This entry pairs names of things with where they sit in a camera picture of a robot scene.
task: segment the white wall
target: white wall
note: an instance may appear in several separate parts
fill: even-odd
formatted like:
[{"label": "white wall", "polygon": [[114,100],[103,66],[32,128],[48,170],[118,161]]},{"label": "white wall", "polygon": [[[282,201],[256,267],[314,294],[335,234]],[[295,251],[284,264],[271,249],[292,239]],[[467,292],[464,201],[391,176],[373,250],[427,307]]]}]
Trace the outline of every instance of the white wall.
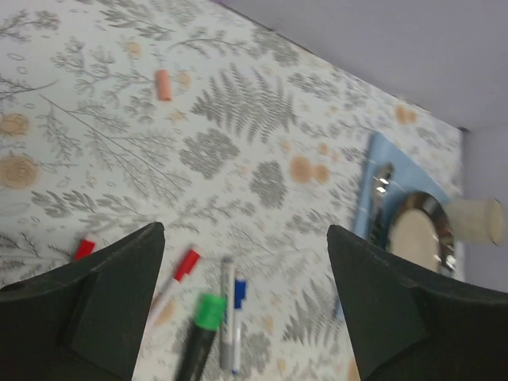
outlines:
[{"label": "white wall", "polygon": [[[467,197],[495,197],[508,206],[508,129],[484,129],[464,137]],[[508,243],[466,246],[466,280],[508,292]]]}]

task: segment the fern pattern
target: fern pattern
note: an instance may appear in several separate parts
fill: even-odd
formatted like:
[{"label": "fern pattern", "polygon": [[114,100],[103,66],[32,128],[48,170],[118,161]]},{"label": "fern pattern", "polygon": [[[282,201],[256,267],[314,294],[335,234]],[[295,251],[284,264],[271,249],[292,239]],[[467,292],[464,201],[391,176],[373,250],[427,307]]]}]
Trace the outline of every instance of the fern pattern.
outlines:
[{"label": "fern pattern", "polygon": [[[460,133],[220,2],[4,3],[0,287],[68,263],[87,233],[105,247],[160,221],[157,292],[189,244],[202,259],[133,381],[175,378],[224,256],[248,280],[239,380],[348,379],[326,231],[356,215],[371,134],[459,194]],[[204,381],[233,380],[218,353],[215,341]]]},{"label": "fern pattern", "polygon": [[333,306],[337,298],[335,280],[328,277],[329,287],[318,286],[312,279],[312,292],[302,291],[303,303],[294,302],[296,315],[290,316],[283,334],[284,341],[296,341],[303,345],[323,346],[332,353],[338,352],[341,324],[333,318]]},{"label": "fern pattern", "polygon": [[256,69],[252,69],[255,82],[234,63],[229,65],[229,71],[230,75],[221,71],[221,86],[210,77],[210,90],[204,90],[197,98],[191,113],[206,117],[237,137],[247,135],[251,143],[259,137],[266,144],[274,131],[282,128],[289,132],[290,126],[297,123],[293,95],[286,93],[281,78],[273,89]]}]

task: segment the white cup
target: white cup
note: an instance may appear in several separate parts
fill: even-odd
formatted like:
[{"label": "white cup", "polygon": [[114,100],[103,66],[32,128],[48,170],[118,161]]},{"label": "white cup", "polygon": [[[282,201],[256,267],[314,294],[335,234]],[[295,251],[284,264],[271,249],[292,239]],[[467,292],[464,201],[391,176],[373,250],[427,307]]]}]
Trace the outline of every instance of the white cup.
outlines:
[{"label": "white cup", "polygon": [[506,235],[505,212],[495,198],[457,198],[443,205],[458,241],[501,244]]}]

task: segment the gray marker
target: gray marker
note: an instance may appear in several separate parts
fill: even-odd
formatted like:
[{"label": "gray marker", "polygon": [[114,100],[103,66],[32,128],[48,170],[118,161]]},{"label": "gray marker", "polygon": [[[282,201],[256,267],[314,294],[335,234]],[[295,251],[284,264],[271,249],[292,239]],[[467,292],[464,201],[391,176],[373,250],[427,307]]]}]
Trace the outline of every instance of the gray marker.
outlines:
[{"label": "gray marker", "polygon": [[226,300],[226,310],[221,327],[221,368],[233,369],[233,314],[235,292],[235,264],[231,258],[224,258],[221,266],[221,296]]}]

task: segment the orange flower print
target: orange flower print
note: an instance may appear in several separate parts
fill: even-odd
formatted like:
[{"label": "orange flower print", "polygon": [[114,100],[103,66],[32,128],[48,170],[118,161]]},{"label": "orange flower print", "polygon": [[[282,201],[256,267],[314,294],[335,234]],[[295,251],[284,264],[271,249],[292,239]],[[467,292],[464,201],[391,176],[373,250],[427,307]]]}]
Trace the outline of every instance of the orange flower print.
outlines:
[{"label": "orange flower print", "polygon": [[0,121],[0,131],[6,135],[25,135],[29,129],[29,120],[21,114],[10,114]]},{"label": "orange flower print", "polygon": [[178,82],[184,90],[189,90],[191,88],[191,76],[185,70],[177,74],[176,82]]},{"label": "orange flower print", "polygon": [[341,159],[341,154],[339,152],[334,152],[332,154],[332,161],[337,163]]},{"label": "orange flower print", "polygon": [[413,110],[411,110],[406,113],[406,118],[409,123],[414,124],[418,119],[418,115]]},{"label": "orange flower print", "polygon": [[286,367],[287,367],[287,363],[286,363],[285,359],[278,359],[277,360],[277,368],[279,369],[279,372],[281,375],[286,370]]},{"label": "orange flower print", "polygon": [[171,299],[164,307],[162,313],[157,318],[156,327],[159,327],[164,323],[166,323],[167,321],[170,321],[171,318],[175,316],[176,307],[177,307],[176,301],[174,299]]},{"label": "orange flower print", "polygon": [[141,45],[139,45],[137,42],[128,42],[125,46],[125,49],[127,50],[129,57],[133,60],[138,60],[141,58]]},{"label": "orange flower print", "polygon": [[175,110],[171,114],[169,114],[169,118],[168,119],[170,121],[172,121],[173,124],[175,124],[175,123],[178,123],[180,121],[186,121],[187,120],[187,115],[185,113],[183,113],[182,111],[180,111],[180,110]]},{"label": "orange flower print", "polygon": [[356,361],[354,358],[352,358],[349,362],[348,381],[361,381],[360,373],[358,372],[358,367],[356,366]]},{"label": "orange flower print", "polygon": [[288,140],[281,141],[280,142],[280,149],[282,149],[282,151],[284,153],[289,153],[291,150],[291,142]]},{"label": "orange flower print", "polygon": [[290,163],[290,175],[297,184],[307,184],[312,179],[312,165],[305,156],[295,156]]},{"label": "orange flower print", "polygon": [[322,155],[328,155],[328,145],[326,145],[326,143],[320,143],[317,147],[317,150],[319,151],[319,153],[321,153]]},{"label": "orange flower print", "polygon": [[0,160],[0,183],[13,189],[26,188],[35,183],[38,171],[26,156],[7,156]]},{"label": "orange flower print", "polygon": [[325,184],[330,178],[330,171],[324,164],[318,164],[314,167],[314,178],[320,184]]},{"label": "orange flower print", "polygon": [[395,118],[401,125],[407,125],[416,123],[418,115],[413,110],[408,110],[404,105],[397,105],[395,107]]},{"label": "orange flower print", "polygon": [[263,319],[263,325],[266,331],[270,334],[273,333],[275,321],[272,316],[268,315]]}]

